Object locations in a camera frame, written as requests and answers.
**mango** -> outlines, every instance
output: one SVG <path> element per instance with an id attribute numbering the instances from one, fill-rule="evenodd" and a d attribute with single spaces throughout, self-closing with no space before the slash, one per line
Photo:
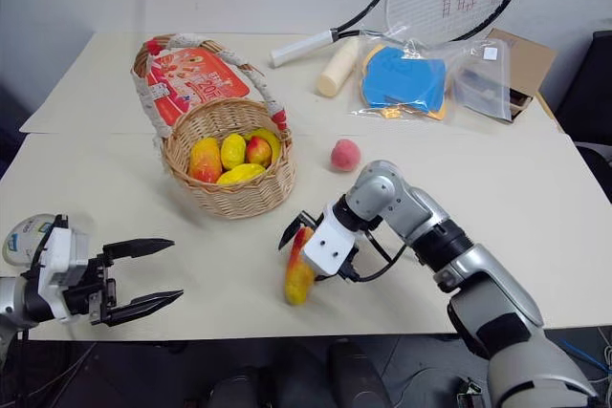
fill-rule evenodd
<path id="1" fill-rule="evenodd" d="M 226 169 L 233 169 L 245 162 L 247 143 L 239 134 L 230 134 L 221 144 L 221 163 Z"/>
<path id="2" fill-rule="evenodd" d="M 257 136 L 263 140 L 265 140 L 272 148 L 272 164 L 276 162 L 278 157 L 280 156 L 280 140 L 276 136 L 275 133 L 266 128 L 257 128 L 252 133 L 248 133 L 245 136 L 246 140 L 251 140 L 253 136 Z"/>
<path id="3" fill-rule="evenodd" d="M 191 148 L 187 174 L 197 181 L 216 183 L 222 172 L 221 152 L 217 139 L 198 140 Z"/>
<path id="4" fill-rule="evenodd" d="M 302 249 L 315 232 L 303 226 L 294 238 L 291 255 L 285 271 L 285 298 L 291 305 L 301 305 L 308 298 L 308 293 L 315 283 L 315 272 L 304 261 Z"/>
<path id="5" fill-rule="evenodd" d="M 224 173 L 219 178 L 217 183 L 221 185 L 229 185 L 231 183 L 246 182 L 265 171 L 266 168 L 260 164 L 244 163 Z"/>
<path id="6" fill-rule="evenodd" d="M 272 148 L 265 140 L 253 136 L 247 144 L 247 161 L 268 167 L 272 163 Z"/>

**fake fruit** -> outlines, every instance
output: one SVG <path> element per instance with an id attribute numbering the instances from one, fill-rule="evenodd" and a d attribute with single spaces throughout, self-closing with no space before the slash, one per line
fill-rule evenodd
<path id="1" fill-rule="evenodd" d="M 352 171 L 361 161 L 360 148 L 349 139 L 336 142 L 332 150 L 332 165 L 344 172 Z"/>
<path id="2" fill-rule="evenodd" d="M 249 133 L 245 136 L 246 140 L 251 140 L 253 136 L 257 136 L 263 140 L 265 140 L 272 148 L 272 164 L 276 162 L 278 157 L 280 156 L 280 140 L 275 133 L 266 128 L 258 128 L 255 129 L 252 133 Z"/>
<path id="3" fill-rule="evenodd" d="M 315 272 L 304 261 L 302 249 L 315 232 L 303 226 L 297 232 L 291 255 L 285 271 L 285 298 L 292 305 L 301 305 L 308 298 L 308 292 L 315 283 Z"/>
<path id="4" fill-rule="evenodd" d="M 272 162 L 272 148 L 265 140 L 253 136 L 247 145 L 247 161 L 268 167 Z"/>
<path id="5" fill-rule="evenodd" d="M 187 174 L 201 182 L 215 183 L 222 172 L 221 152 L 217 139 L 198 140 L 191 148 Z"/>
<path id="6" fill-rule="evenodd" d="M 229 185 L 231 183 L 246 182 L 255 176 L 258 176 L 262 172 L 265 172 L 266 168 L 261 164 L 240 164 L 230 171 L 224 173 L 217 183 L 221 185 Z"/>
<path id="7" fill-rule="evenodd" d="M 245 162 L 245 151 L 247 143 L 239 134 L 230 134 L 225 138 L 221 145 L 221 163 L 226 169 L 234 167 Z"/>

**cardboard box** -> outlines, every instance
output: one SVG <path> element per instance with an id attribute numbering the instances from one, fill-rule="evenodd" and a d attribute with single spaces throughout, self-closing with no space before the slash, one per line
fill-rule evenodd
<path id="1" fill-rule="evenodd" d="M 510 111 L 514 119 L 539 91 L 557 52 L 495 28 L 487 37 L 501 39 L 510 48 Z"/>

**basket handle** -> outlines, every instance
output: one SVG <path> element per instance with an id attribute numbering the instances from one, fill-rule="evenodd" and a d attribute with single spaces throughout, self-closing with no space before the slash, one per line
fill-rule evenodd
<path id="1" fill-rule="evenodd" d="M 270 92 L 268 84 L 263 75 L 257 71 L 249 62 L 235 52 L 223 48 L 214 40 L 199 33 L 176 33 L 158 35 L 144 42 L 136 55 L 134 66 L 132 67 L 132 77 L 136 84 L 136 89 L 142 103 L 142 108 L 153 123 L 157 133 L 162 138 L 168 138 L 172 134 L 172 128 L 168 126 L 155 105 L 155 90 L 152 90 L 146 83 L 146 76 L 151 70 L 151 62 L 155 55 L 162 50 L 172 50 L 175 48 L 204 48 L 208 52 L 216 54 L 226 64 L 237 67 L 253 84 L 263 97 L 264 104 L 268 109 L 270 118 L 280 131 L 287 129 L 287 116 L 285 108 L 280 104 Z"/>

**white table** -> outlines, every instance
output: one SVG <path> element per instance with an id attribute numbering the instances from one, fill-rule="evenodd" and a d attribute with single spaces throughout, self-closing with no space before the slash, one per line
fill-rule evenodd
<path id="1" fill-rule="evenodd" d="M 276 251 L 282 230 L 300 209 L 319 212 L 357 176 L 329 170 L 329 152 L 339 138 L 334 131 L 348 134 L 361 147 L 364 161 L 396 162 L 408 181 L 436 198 L 533 295 L 547 326 L 612 323 L 612 311 L 595 300 L 609 296 L 612 207 L 572 142 L 557 131 L 539 104 L 532 104 L 511 126 L 469 111 L 457 111 L 447 123 L 362 119 L 347 117 L 341 107 L 350 89 L 333 100 L 308 90 L 324 65 L 324 55 L 301 66 L 266 72 L 287 101 L 295 132 L 295 189 L 272 212 L 227 222 L 194 207 L 163 172 L 129 79 L 107 86 L 111 99 L 75 99 L 90 84 L 77 84 L 75 73 L 102 66 L 92 54 L 92 44 L 104 38 L 110 48 L 111 42 L 121 43 L 121 37 L 129 36 L 95 37 L 25 126 L 58 134 L 30 134 L 0 182 L 0 234 L 35 213 L 62 212 L 90 232 L 92 255 L 102 244 L 123 239 L 173 239 L 176 246 L 157 255 L 118 261 L 112 274 L 122 303 L 154 290 L 182 288 L 185 295 L 145 319 L 113 329 L 86 322 L 67 328 L 50 322 L 34 329 L 34 338 L 450 332 L 448 297 L 411 255 L 375 282 L 353 285 L 332 279 L 316 285 L 302 307 L 284 302 L 286 253 Z M 264 52 L 288 39 L 223 38 L 233 48 L 248 49 L 244 55 L 259 56 L 252 61 L 262 68 Z M 107 48 L 104 53 L 103 47 L 96 47 L 99 61 L 118 55 L 117 50 Z M 122 69 L 129 68 L 129 62 L 123 64 Z M 107 78 L 114 75 L 109 70 Z M 114 100 L 121 100 L 121 105 Z M 70 119 L 69 109 L 79 104 L 90 105 L 88 110 L 76 109 L 73 114 L 78 116 Z M 121 110 L 121 117 L 111 117 L 109 107 Z M 129 130 L 133 133 L 112 134 Z M 243 238 L 236 238 L 238 233 Z M 390 250 L 399 246 L 388 230 L 381 238 Z M 362 253 L 358 260 L 367 272 L 378 266 L 380 257 Z M 4 272 L 17 272 L 2 266 Z"/>

